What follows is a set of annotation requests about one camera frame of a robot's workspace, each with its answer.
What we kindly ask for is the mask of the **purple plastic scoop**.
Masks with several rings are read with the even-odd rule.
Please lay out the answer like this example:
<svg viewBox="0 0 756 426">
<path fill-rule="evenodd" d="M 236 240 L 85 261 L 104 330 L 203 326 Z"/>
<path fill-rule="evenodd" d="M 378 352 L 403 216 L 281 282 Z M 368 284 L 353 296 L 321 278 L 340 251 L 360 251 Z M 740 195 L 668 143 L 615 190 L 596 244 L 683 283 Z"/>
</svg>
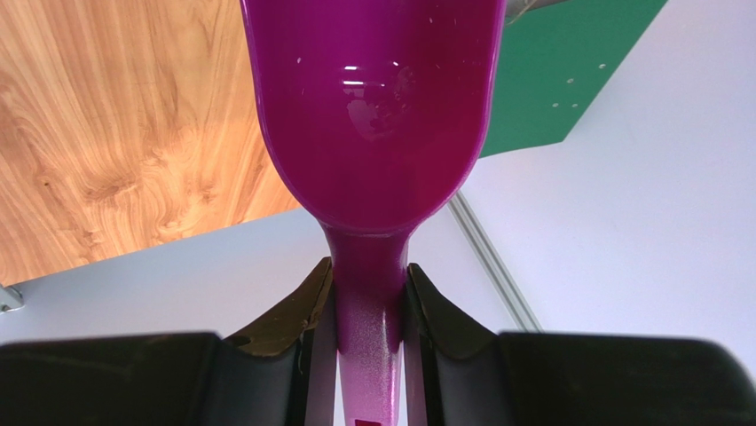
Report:
<svg viewBox="0 0 756 426">
<path fill-rule="evenodd" d="M 332 261 L 349 425 L 398 421 L 408 242 L 488 129 L 503 1 L 244 1 L 256 111 Z"/>
</svg>

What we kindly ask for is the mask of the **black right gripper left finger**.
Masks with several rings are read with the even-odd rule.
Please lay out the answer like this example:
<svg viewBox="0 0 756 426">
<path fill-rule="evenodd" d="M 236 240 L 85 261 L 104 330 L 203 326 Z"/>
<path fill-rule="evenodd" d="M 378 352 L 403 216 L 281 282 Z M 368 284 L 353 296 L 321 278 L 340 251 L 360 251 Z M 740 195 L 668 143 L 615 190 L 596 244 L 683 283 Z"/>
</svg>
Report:
<svg viewBox="0 0 756 426">
<path fill-rule="evenodd" d="M 4 425 L 330 425 L 332 265 L 227 337 L 211 332 L 5 344 Z"/>
</svg>

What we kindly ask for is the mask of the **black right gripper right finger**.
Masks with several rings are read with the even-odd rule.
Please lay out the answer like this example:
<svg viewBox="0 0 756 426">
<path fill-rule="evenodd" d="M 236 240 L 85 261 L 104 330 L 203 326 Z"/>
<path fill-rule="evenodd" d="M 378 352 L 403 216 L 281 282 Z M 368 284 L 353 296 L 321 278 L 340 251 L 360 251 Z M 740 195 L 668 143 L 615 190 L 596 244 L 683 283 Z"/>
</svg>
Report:
<svg viewBox="0 0 756 426">
<path fill-rule="evenodd" d="M 627 335 L 493 333 L 408 268 L 411 425 L 752 425 L 755 387 L 722 346 Z"/>
</svg>

